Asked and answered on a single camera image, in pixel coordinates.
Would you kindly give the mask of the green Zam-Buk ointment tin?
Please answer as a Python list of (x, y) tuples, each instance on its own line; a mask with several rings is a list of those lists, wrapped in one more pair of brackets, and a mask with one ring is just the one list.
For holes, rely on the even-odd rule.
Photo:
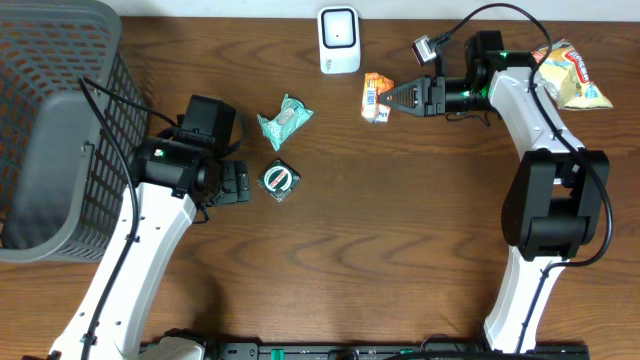
[(300, 180), (300, 174), (281, 159), (275, 160), (258, 177), (259, 185), (277, 202), (283, 202)]

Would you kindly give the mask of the teal wet wipes pack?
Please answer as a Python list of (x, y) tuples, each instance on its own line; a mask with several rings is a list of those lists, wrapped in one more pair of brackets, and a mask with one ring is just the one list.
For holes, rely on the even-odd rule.
[(273, 119), (261, 115), (257, 115), (257, 119), (264, 137), (275, 151), (279, 151), (283, 143), (313, 115), (314, 111), (302, 101), (285, 94), (280, 112)]

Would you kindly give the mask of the white blue snack bag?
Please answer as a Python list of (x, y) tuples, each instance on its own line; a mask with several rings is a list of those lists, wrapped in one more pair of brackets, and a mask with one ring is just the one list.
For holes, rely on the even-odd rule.
[(543, 86), (562, 110), (612, 109), (610, 100), (591, 80), (583, 57), (565, 39), (554, 43), (539, 68)]

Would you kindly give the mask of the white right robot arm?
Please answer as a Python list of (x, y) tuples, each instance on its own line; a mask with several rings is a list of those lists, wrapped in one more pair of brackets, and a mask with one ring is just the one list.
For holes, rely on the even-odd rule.
[(465, 44), (466, 74), (447, 77), (441, 49), (446, 35), (418, 38), (412, 49), (436, 75), (422, 76), (376, 96), (394, 110), (421, 117), (495, 111), (503, 119), (520, 163), (501, 212), (509, 258), (495, 305), (483, 325), (488, 348), (526, 354), (552, 289), (595, 235), (607, 156), (588, 150), (565, 126), (536, 66), (541, 57), (507, 51), (498, 31), (479, 31)]

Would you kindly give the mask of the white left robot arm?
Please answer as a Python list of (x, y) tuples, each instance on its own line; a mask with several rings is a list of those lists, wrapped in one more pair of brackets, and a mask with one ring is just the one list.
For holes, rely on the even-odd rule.
[(171, 330), (142, 345), (144, 325), (168, 262), (198, 213), (246, 195), (228, 155), (244, 120), (231, 105), (194, 95), (162, 136), (145, 138), (125, 171), (127, 195), (95, 276), (77, 312), (54, 341), (50, 359), (204, 359), (210, 344)]

